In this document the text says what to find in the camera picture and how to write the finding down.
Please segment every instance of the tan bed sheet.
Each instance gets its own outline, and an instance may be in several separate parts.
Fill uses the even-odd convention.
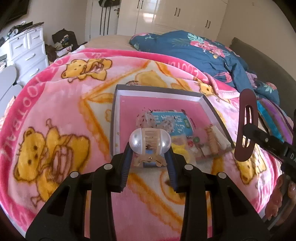
[[[86,48],[96,49],[118,49],[118,50],[133,50],[136,51],[130,44],[129,41],[131,36],[123,35],[106,35],[99,36],[91,39],[87,44]]]

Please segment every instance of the white spherical object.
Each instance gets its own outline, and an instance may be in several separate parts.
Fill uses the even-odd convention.
[[[172,144],[172,140],[170,138],[170,134],[163,130],[160,129],[160,155],[166,153]]]
[[[142,145],[142,129],[138,128],[134,130],[129,138],[129,144],[131,149],[137,153],[142,155],[143,145]]]

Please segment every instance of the pink blanket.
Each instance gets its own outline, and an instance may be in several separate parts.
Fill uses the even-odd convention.
[[[239,94],[189,63],[124,50],[67,55],[24,87],[0,132],[0,203],[24,231],[71,171],[92,172],[110,161],[114,90],[135,82],[205,94],[236,141]],[[196,166],[214,175],[227,173],[258,212],[279,176],[275,159],[257,145],[246,162],[237,162],[229,152]],[[118,240],[180,237],[185,200],[167,179],[163,169],[130,172],[124,191],[112,195]],[[210,235],[210,208],[208,214]]]

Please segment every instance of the white dresser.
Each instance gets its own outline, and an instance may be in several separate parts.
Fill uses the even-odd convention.
[[[5,54],[7,65],[14,65],[17,69],[17,84],[24,86],[48,66],[42,26],[26,30],[7,40],[0,47],[0,56]]]

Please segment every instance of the door handle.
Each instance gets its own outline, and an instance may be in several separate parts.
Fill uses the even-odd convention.
[[[19,48],[19,47],[22,47],[22,46],[23,46],[23,44],[20,44],[19,46],[15,47],[15,49],[17,49],[17,48]]]
[[[25,60],[26,60],[26,61],[28,61],[29,59],[31,59],[31,58],[34,58],[34,57],[35,57],[35,55],[36,55],[36,54],[34,53],[34,54],[31,56],[31,57],[29,57],[29,58],[26,58]]]
[[[117,13],[117,15],[119,15],[120,8],[118,8],[118,9],[114,9],[114,11],[117,11],[116,13]]]
[[[37,74],[39,71],[39,69],[36,69],[35,73],[34,74],[30,74],[29,76],[32,77],[33,75]]]

